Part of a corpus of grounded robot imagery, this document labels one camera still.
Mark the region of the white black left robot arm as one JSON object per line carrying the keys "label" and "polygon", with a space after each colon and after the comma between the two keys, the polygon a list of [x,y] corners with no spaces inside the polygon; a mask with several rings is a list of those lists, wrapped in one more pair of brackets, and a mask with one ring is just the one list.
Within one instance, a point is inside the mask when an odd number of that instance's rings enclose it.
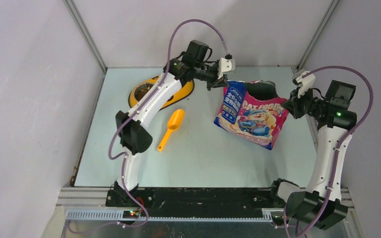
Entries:
{"label": "white black left robot arm", "polygon": [[168,59],[156,83],[128,112],[118,111],[115,116],[116,136],[120,138],[124,161],[119,178],[114,183],[118,201],[132,206],[137,200],[137,174],[143,153],[150,147],[152,136],[148,128],[164,104],[188,82],[195,79],[206,82],[207,89],[227,86],[226,73],[235,69],[231,54],[216,61],[205,59],[210,47],[192,40],[179,57]]}

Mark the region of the yellow double pet bowl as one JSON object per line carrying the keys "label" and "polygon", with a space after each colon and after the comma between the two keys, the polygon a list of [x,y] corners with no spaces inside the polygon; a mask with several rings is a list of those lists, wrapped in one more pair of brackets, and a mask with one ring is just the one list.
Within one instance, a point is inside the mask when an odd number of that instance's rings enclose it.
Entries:
{"label": "yellow double pet bowl", "polygon": [[[153,78],[150,78],[142,83],[137,84],[130,92],[128,97],[128,105],[130,108],[134,107],[139,101],[137,101],[134,97],[134,92],[136,88],[143,84],[143,83],[151,83],[155,84],[158,81],[159,76],[155,76]],[[164,109],[166,107],[171,106],[172,104],[175,104],[185,98],[187,98],[194,90],[194,81],[187,82],[186,85],[181,88],[178,92],[176,92],[173,96],[171,96],[168,101],[161,107],[161,109]]]}

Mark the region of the yellow plastic food scoop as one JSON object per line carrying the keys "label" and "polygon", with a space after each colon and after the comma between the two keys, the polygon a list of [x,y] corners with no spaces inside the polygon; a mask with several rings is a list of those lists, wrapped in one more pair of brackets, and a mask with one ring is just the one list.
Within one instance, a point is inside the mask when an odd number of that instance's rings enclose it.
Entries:
{"label": "yellow plastic food scoop", "polygon": [[173,114],[171,115],[171,117],[169,118],[169,120],[167,122],[167,130],[166,130],[163,138],[161,139],[161,141],[157,147],[157,150],[159,152],[163,151],[163,149],[164,149],[166,143],[168,142],[172,132],[179,129],[179,127],[182,124],[184,116],[185,116],[185,111],[183,109],[177,109],[173,112]]}

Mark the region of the colourful cat food bag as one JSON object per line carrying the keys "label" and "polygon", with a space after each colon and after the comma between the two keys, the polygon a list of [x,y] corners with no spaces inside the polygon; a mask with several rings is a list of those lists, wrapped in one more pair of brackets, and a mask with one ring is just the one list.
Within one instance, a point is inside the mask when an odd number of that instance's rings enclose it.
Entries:
{"label": "colourful cat food bag", "polygon": [[272,150],[289,114],[272,81],[229,81],[214,124],[223,130]]}

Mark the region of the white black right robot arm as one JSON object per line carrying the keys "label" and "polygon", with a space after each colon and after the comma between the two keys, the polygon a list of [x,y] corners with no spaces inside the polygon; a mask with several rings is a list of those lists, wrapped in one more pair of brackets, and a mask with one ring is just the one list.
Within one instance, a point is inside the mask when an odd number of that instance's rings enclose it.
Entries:
{"label": "white black right robot arm", "polygon": [[347,146],[352,138],[346,133],[357,124],[357,115],[349,111],[356,87],[333,80],[324,99],[313,96],[311,82],[296,83],[297,88],[282,104],[298,119],[304,115],[317,121],[318,146],[314,170],[306,188],[277,179],[272,183],[269,202],[286,205],[286,215],[310,223],[320,215],[315,227],[327,230],[342,221],[348,207],[341,204],[341,174]]}

